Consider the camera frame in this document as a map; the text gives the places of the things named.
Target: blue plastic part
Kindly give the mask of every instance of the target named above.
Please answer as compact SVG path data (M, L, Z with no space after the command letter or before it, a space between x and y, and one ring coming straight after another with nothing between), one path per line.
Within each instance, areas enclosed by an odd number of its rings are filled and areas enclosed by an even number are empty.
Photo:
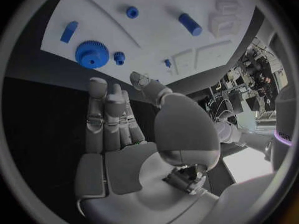
M107 47L98 41L85 41L76 50L76 61L86 68L94 69L104 66L109 61Z
M187 30L191 33L192 36L198 36L202 28L196 21L194 21L188 14L183 13L178 18L179 22L183 24L184 27L187 28Z
M125 54L121 51L114 53L114 61L118 66L122 66L125 62Z
M131 19L138 17L139 11L136 7L131 6L127 9L127 16Z
M166 59L164 62L165 62L165 65L166 65L168 68L171 67L171 62L170 62L169 59Z
M64 29L64 32L60 38L61 41L68 43L74 34L75 30L77 29L78 22L72 21L69 24L67 24L66 28Z

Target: purple light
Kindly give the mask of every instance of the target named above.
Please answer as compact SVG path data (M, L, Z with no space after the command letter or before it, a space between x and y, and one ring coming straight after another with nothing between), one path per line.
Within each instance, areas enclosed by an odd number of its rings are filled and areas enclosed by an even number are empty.
M288 145L288 146L291 146L291 145L292 145L292 142L291 142L291 141L288 141L288 140L286 140L286 139L284 139L284 138L281 138L281 137L279 136L277 130L274 131L274 136L275 136L275 138L276 138L279 142L284 143L284 144L286 144L286 145Z

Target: blue knob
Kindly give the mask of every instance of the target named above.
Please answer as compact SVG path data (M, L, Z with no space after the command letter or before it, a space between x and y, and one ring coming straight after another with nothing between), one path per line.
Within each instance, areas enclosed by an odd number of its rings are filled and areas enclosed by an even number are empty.
M107 47L98 41L85 41L76 50L76 61L86 68L94 69L104 66L109 60Z
M78 22L72 21L69 24L67 24L66 28L63 31L63 34L60 38L61 41L68 43L74 34L75 30L77 29Z
M115 63L119 66L122 66L125 62L125 54L121 51L114 53Z
M201 33L201 26L198 25L197 22L194 21L188 14L183 13L181 16L179 16L178 20L184 25L184 27L187 28L192 36L198 36Z
M131 6L127 9L127 16L131 19L138 17L139 11L136 7Z
M164 62L165 62L165 65L166 65L168 68L171 67L171 62L170 62L169 59L166 59Z

